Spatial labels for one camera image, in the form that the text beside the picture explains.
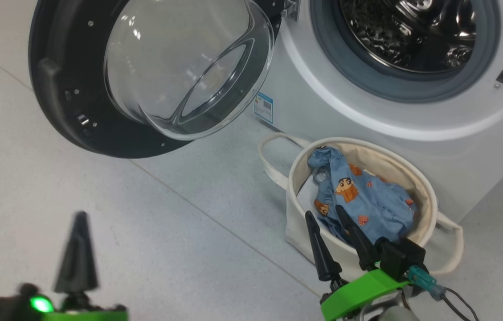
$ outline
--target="cartoon character print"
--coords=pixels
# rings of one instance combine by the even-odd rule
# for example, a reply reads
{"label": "cartoon character print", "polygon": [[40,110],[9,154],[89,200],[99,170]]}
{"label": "cartoon character print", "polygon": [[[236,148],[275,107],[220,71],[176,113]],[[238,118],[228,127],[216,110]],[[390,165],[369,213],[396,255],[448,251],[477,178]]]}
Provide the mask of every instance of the cartoon character print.
{"label": "cartoon character print", "polygon": [[362,170],[360,169],[360,167],[353,165],[351,163],[349,163],[348,166],[351,167],[352,173],[355,174],[356,176],[362,175]]}
{"label": "cartoon character print", "polygon": [[368,223],[368,217],[366,215],[359,215],[359,225],[364,226],[366,223]]}
{"label": "cartoon character print", "polygon": [[406,205],[408,205],[408,208],[410,209],[410,211],[412,211],[414,217],[416,217],[416,212],[414,211],[414,209],[412,209],[412,205],[414,205],[414,200],[411,198],[406,199]]}
{"label": "cartoon character print", "polygon": [[322,216],[325,217],[328,215],[328,204],[323,204],[318,199],[315,199],[315,207]]}
{"label": "cartoon character print", "polygon": [[339,181],[339,185],[336,187],[336,194],[342,195],[344,201],[350,203],[358,196],[359,192],[351,178],[345,177]]}

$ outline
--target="white tile floor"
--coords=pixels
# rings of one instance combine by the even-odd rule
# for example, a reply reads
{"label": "white tile floor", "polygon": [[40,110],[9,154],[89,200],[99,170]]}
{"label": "white tile floor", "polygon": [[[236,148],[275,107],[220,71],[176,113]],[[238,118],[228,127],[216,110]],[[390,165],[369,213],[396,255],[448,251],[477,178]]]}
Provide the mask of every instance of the white tile floor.
{"label": "white tile floor", "polygon": [[[283,237],[284,191],[262,174],[247,112],[225,130],[156,158],[85,152],[49,125],[31,91],[33,0],[0,0],[0,295],[21,281],[49,291],[76,210],[91,215],[102,288],[133,320],[320,319],[327,286]],[[267,148],[288,169],[297,150]],[[440,283],[482,320],[503,320],[503,182],[463,222],[463,263]],[[426,296],[423,320],[457,320]]]}

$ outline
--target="door hinge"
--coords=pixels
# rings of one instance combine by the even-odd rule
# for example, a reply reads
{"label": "door hinge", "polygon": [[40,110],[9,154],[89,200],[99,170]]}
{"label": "door hinge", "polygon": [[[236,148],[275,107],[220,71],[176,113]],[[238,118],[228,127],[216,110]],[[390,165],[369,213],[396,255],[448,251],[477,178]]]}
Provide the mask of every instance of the door hinge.
{"label": "door hinge", "polygon": [[285,6],[281,12],[281,16],[286,18],[291,18],[293,20],[298,20],[299,18],[299,8],[301,6],[301,0],[285,0]]}

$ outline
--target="cartoon print clothing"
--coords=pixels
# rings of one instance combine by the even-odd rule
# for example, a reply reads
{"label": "cartoon print clothing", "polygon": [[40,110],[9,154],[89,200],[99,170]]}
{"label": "cartoon print clothing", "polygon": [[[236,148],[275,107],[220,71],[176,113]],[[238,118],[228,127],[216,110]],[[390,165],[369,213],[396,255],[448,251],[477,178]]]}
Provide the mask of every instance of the cartoon print clothing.
{"label": "cartoon print clothing", "polygon": [[382,236],[398,240],[412,228],[417,206],[400,185],[349,164],[335,148],[317,148],[308,163],[330,173],[319,184],[315,207],[322,215],[320,222],[337,238],[347,243],[349,240],[336,214],[336,205],[343,206],[372,243]]}

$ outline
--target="white washing machine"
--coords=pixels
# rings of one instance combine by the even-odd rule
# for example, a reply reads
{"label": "white washing machine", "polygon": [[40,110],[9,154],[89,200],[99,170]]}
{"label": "white washing machine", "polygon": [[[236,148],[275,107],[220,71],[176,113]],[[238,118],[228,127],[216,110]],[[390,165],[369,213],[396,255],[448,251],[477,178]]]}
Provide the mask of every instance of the white washing machine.
{"label": "white washing machine", "polygon": [[254,101],[283,132],[397,152],[453,220],[503,177],[503,0],[38,0],[29,66],[91,152],[170,152]]}
{"label": "white washing machine", "polygon": [[462,219],[503,178],[503,0],[300,0],[254,111],[388,148]]}

